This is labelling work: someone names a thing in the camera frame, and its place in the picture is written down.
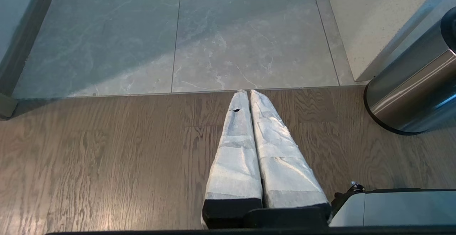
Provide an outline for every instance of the tile grout line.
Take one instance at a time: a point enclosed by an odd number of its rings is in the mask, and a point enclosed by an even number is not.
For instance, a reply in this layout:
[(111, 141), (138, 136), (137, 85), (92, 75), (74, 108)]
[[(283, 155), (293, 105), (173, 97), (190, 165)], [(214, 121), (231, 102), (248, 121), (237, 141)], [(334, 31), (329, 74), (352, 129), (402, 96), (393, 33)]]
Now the tile grout line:
[(341, 83), (339, 81), (339, 76), (337, 74), (336, 65), (334, 64), (334, 58), (332, 57), (331, 48), (329, 47), (328, 36), (326, 35), (325, 25), (323, 24), (323, 19), (321, 18), (320, 8), (319, 8), (318, 2), (316, 0), (315, 0), (315, 4), (316, 4), (316, 8), (318, 10), (318, 15), (320, 16), (321, 27), (323, 27), (323, 32), (325, 34), (326, 45), (328, 45), (328, 50), (329, 50), (329, 55), (331, 56), (332, 66), (334, 67), (334, 72), (336, 73), (337, 84), (339, 84), (339, 86), (340, 86)]
[(179, 14), (181, 12), (181, 0), (179, 0), (179, 6), (177, 9), (177, 24), (176, 24), (176, 41), (174, 42), (174, 59), (172, 62), (172, 73), (171, 73), (171, 91), (172, 93), (172, 87), (173, 87), (173, 81), (174, 81), (174, 66), (176, 65), (176, 50), (177, 50), (177, 32), (179, 31)]

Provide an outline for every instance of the wall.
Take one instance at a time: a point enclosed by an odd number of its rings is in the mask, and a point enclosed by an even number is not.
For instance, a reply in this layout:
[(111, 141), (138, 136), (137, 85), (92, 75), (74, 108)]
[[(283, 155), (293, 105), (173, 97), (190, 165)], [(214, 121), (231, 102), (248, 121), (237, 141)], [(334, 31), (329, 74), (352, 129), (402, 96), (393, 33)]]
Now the wall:
[(444, 0), (330, 1), (353, 76), (366, 81), (432, 25)]
[(30, 0), (0, 0), (0, 62), (29, 3)]

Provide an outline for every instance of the gray tile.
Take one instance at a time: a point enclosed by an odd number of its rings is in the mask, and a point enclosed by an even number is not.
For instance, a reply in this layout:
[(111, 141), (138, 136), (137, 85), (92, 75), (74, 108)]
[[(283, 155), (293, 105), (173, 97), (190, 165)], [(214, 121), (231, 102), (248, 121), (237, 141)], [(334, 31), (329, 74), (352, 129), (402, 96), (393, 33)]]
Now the gray tile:
[(336, 19), (332, 12), (329, 0), (316, 0), (321, 15), (321, 21), (326, 32), (329, 49), (336, 68), (337, 77), (340, 85), (363, 84), (364, 82), (355, 82), (352, 70), (348, 64), (347, 54), (342, 43), (339, 29), (337, 28)]
[(53, 0), (16, 98), (171, 91), (179, 0)]
[(181, 0), (173, 92), (337, 85), (315, 0)]

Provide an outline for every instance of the baseboard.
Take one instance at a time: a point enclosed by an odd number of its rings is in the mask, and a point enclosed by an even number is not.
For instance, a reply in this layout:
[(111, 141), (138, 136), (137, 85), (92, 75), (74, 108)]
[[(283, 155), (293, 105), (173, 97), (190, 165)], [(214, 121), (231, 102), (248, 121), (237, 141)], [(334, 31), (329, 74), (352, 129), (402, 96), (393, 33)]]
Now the baseboard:
[(52, 0), (31, 0), (0, 63), (0, 93), (11, 96)]

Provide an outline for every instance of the black base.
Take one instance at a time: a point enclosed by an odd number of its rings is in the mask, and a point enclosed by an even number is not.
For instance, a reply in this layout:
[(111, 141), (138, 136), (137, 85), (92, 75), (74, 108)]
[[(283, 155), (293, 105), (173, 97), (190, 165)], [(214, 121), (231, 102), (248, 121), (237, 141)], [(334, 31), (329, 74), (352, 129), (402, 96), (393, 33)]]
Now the black base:
[(390, 132), (393, 132), (395, 134), (400, 134), (400, 135), (404, 135), (404, 136), (411, 136), (411, 135), (417, 135), (417, 134), (421, 134), (425, 131), (422, 131), (422, 132), (417, 132), (417, 133), (410, 133), (410, 132), (405, 132), (405, 131), (400, 131), (400, 130), (397, 130), (397, 129), (394, 129), (393, 127), (391, 126), (388, 126), (386, 123), (383, 123), (380, 119), (378, 119), (373, 113), (372, 111), (370, 110), (369, 108), (369, 105), (368, 105), (368, 99), (367, 99), (367, 93), (368, 93), (368, 87), (369, 87), (369, 84), (366, 85), (366, 88), (364, 89), (364, 106), (366, 107), (366, 110), (367, 112), (369, 113), (369, 115), (371, 116), (371, 118), (376, 122), (378, 123), (379, 126), (385, 128), (386, 130), (390, 131)]

